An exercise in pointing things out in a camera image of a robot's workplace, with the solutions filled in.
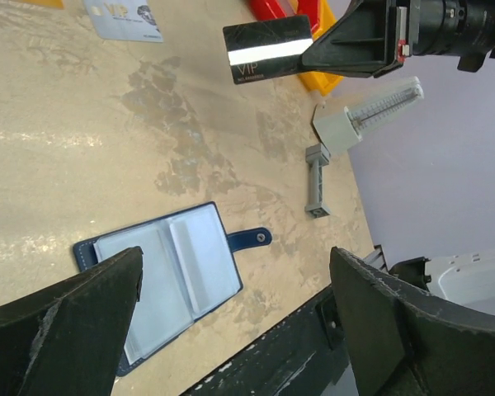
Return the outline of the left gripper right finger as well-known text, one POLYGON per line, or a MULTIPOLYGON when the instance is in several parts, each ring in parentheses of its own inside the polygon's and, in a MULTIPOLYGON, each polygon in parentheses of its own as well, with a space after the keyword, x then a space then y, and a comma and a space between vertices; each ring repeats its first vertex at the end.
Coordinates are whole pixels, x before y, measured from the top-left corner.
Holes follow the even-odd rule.
POLYGON ((495 316, 333 247, 330 276, 361 395, 495 395, 495 316))

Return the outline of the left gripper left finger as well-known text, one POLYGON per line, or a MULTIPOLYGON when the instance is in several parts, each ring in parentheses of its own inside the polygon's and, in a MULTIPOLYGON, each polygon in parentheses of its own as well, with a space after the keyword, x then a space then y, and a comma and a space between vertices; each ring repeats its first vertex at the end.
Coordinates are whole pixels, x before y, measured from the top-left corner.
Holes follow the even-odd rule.
POLYGON ((0 395, 110 394, 142 278, 131 247, 0 306, 0 395))

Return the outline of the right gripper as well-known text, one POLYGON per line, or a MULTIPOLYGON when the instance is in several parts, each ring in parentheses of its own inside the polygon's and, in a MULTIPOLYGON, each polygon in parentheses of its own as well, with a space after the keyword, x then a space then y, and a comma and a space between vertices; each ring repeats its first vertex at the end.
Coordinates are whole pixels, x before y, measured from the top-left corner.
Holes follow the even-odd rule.
MULTIPOLYGON (((349 78, 379 77, 413 55, 418 42, 421 1, 352 1, 323 36, 328 73, 349 78)), ((301 56, 305 71, 306 54, 301 56)))

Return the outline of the black VIP card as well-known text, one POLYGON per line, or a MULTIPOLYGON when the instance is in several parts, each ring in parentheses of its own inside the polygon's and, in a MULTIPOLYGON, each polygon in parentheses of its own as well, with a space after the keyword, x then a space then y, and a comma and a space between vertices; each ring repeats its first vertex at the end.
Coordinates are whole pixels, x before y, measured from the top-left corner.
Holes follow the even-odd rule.
POLYGON ((223 36, 236 85, 304 72, 301 56, 314 42, 305 15, 226 26, 223 36))

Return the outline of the blue leather card holder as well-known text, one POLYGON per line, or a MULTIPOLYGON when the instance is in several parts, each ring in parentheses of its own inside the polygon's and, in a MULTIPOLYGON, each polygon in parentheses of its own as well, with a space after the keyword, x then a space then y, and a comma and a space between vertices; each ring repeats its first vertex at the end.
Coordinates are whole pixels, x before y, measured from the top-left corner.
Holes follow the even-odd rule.
POLYGON ((129 374, 243 289, 234 253, 267 246, 264 227, 227 233, 217 205, 188 209, 73 245, 86 271, 126 248, 143 252, 143 279, 117 376, 129 374))

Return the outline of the silver white credit card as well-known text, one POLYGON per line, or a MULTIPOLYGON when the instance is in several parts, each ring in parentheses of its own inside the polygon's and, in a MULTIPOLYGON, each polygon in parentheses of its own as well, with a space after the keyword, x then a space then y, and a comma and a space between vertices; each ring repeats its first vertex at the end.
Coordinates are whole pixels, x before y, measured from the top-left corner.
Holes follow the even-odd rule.
POLYGON ((104 40, 163 43, 145 0, 84 0, 83 5, 96 33, 104 40))

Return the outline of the gold VIP card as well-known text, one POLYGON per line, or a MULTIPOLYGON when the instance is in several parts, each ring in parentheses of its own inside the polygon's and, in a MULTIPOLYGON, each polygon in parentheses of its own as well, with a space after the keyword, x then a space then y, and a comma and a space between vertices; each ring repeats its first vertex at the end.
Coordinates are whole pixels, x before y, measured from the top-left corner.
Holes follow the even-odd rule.
POLYGON ((30 5, 36 5, 38 7, 48 7, 54 9, 64 9, 63 0, 16 0, 30 5))

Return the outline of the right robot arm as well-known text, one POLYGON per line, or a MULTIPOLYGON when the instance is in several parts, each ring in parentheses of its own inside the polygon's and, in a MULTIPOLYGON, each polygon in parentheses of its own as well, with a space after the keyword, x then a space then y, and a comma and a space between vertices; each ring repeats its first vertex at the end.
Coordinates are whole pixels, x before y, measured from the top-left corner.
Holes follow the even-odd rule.
POLYGON ((353 1, 300 57, 306 71, 379 78, 416 56, 478 72, 495 59, 495 1, 353 1))

